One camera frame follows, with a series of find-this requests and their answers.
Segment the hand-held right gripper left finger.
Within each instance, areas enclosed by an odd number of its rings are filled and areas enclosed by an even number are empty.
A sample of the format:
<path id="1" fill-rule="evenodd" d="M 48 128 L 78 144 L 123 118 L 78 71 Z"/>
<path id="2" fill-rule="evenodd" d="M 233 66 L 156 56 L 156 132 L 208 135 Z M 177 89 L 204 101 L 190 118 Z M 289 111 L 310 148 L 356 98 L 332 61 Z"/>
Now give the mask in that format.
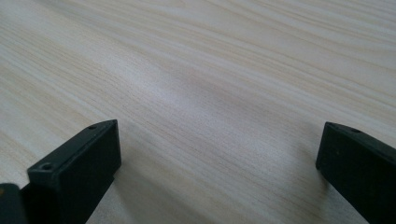
<path id="1" fill-rule="evenodd" d="M 27 170 L 21 191 L 32 224 L 85 224 L 121 166 L 118 122 L 93 124 Z"/>

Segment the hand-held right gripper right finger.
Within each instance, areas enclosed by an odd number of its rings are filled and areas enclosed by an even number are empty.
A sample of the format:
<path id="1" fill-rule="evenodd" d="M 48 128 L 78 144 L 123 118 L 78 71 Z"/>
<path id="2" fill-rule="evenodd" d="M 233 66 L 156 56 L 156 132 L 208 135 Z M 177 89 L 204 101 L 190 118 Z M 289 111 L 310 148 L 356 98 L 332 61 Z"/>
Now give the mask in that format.
<path id="1" fill-rule="evenodd" d="M 345 125 L 324 125 L 316 168 L 370 223 L 396 224 L 396 149 Z"/>

